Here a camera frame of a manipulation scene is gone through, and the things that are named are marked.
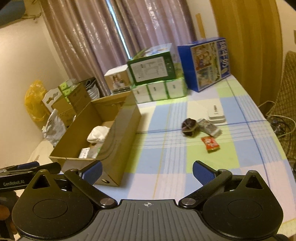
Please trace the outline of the red snack packet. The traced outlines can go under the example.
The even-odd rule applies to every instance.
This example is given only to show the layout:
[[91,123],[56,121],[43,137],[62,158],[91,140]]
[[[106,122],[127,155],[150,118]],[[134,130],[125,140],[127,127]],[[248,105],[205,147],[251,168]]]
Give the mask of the red snack packet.
[[215,152],[220,149],[220,145],[212,136],[202,137],[201,141],[205,144],[208,153]]

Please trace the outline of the dark brown snack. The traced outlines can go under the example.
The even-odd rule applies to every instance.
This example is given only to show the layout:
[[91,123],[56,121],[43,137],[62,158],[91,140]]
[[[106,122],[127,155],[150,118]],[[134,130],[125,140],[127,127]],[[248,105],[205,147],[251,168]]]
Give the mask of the dark brown snack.
[[186,137],[194,137],[200,128],[196,120],[187,118],[182,122],[181,131]]

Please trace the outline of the long white green box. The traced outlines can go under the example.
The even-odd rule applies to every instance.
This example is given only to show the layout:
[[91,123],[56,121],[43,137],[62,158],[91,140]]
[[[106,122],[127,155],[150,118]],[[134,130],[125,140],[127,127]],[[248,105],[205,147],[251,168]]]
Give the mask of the long white green box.
[[97,147],[88,147],[81,149],[81,152],[78,156],[79,159],[95,159],[100,151],[100,148]]

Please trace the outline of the open cardboard box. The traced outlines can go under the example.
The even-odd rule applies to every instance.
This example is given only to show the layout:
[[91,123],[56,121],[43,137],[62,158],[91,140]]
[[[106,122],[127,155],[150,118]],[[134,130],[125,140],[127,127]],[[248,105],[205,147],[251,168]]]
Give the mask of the open cardboard box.
[[131,91],[92,101],[78,114],[49,158],[58,162],[63,172],[86,167],[93,159],[80,159],[78,156],[83,148],[90,146],[88,135],[96,126],[107,126],[110,128],[109,133],[96,157],[102,163],[103,173],[96,183],[119,186],[140,118]]

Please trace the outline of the grey printed packet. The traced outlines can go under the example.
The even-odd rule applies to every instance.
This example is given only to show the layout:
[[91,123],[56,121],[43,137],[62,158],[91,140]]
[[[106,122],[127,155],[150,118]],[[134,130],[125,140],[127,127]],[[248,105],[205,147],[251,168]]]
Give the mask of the grey printed packet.
[[222,134],[222,130],[220,128],[204,118],[198,119],[197,124],[201,132],[204,132],[214,138],[217,138]]

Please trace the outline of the checked tablecloth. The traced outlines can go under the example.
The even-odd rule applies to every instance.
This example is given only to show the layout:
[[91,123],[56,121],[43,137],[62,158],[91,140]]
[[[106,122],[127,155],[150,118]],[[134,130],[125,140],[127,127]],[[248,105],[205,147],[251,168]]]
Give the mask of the checked tablecloth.
[[[182,122],[207,117],[220,104],[226,121],[213,138],[202,131],[182,133]],[[138,126],[119,187],[101,186],[117,200],[175,199],[200,187],[192,169],[200,160],[211,168],[236,175],[260,173],[278,199],[284,221],[295,219],[295,180],[285,152],[268,121],[234,77],[186,97],[140,104]]]

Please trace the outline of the crumpled silver foil bag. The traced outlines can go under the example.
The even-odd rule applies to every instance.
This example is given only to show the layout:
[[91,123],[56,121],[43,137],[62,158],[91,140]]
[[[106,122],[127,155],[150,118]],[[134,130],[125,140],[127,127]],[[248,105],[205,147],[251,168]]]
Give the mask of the crumpled silver foil bag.
[[64,125],[64,122],[61,120],[58,111],[53,109],[46,125],[42,127],[44,138],[48,140],[53,147],[56,147],[65,132],[66,126]]

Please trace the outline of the white charger case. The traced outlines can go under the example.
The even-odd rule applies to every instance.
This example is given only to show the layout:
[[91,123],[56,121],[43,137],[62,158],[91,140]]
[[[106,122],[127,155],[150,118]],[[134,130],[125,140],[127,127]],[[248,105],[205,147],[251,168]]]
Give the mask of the white charger case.
[[208,120],[211,123],[224,123],[226,121],[222,105],[213,104],[208,108]]

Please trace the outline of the brown stacked cardboard boxes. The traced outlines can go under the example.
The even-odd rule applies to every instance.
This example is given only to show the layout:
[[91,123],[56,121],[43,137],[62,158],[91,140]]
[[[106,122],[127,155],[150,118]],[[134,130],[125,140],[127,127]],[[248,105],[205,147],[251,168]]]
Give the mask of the brown stacked cardboard boxes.
[[61,97],[52,108],[58,111],[58,116],[68,128],[81,111],[91,102],[84,84],[80,83],[67,97]]

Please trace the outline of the yellow plastic bag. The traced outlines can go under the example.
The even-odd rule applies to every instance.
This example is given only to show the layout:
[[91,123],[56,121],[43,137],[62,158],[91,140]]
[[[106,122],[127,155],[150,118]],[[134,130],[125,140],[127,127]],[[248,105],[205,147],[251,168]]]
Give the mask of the yellow plastic bag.
[[48,111],[43,103],[47,93],[41,80],[35,80],[25,93],[24,105],[32,121],[35,123],[47,120]]

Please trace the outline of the white bucket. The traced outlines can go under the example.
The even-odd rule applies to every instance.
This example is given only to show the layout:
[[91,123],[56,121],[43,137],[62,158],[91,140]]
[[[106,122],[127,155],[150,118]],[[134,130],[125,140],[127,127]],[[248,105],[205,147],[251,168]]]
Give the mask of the white bucket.
[[91,100],[96,100],[100,98],[99,89],[96,85],[96,82],[97,81],[95,78],[91,78],[91,79],[88,79],[85,84],[85,89],[89,94]]

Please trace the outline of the middle white tissue pack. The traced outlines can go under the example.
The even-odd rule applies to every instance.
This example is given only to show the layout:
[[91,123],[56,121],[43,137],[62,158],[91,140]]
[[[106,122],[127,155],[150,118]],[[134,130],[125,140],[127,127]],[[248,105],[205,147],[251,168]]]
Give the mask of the middle white tissue pack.
[[149,83],[147,87],[153,101],[168,99],[167,89],[164,81]]

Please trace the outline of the woven cushion chair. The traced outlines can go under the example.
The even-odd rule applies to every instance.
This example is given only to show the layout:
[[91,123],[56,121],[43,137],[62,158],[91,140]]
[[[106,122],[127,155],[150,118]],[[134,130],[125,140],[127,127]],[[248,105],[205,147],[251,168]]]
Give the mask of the woven cushion chair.
[[289,160],[295,159],[295,52],[288,51],[276,102],[267,116]]

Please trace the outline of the white box with dog picture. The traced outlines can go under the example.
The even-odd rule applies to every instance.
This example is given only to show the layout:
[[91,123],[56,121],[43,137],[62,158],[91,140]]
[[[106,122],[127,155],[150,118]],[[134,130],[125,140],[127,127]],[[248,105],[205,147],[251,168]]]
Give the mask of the white box with dog picture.
[[131,78],[132,76],[127,64],[112,68],[104,75],[111,94],[130,91],[132,85]]

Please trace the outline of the blue milk carton box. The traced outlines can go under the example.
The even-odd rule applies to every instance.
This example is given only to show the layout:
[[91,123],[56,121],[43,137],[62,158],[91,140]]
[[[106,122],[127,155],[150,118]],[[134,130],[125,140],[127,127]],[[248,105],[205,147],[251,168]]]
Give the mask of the blue milk carton box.
[[231,75],[225,38],[213,37],[177,47],[186,85],[201,92]]

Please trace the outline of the green appliance box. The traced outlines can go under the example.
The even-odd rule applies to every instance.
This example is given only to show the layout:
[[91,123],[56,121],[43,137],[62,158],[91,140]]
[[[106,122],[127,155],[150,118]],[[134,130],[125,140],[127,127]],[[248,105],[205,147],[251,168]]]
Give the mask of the green appliance box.
[[127,61],[134,85],[176,78],[177,61],[172,43],[161,44],[138,52]]

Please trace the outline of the purple curtain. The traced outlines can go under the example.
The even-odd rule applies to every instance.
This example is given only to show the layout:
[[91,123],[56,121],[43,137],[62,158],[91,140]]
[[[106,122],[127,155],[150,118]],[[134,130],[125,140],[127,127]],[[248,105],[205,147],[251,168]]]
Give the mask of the purple curtain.
[[57,54],[70,78],[95,77],[110,94],[104,74],[142,49],[196,39],[186,1],[40,1]]

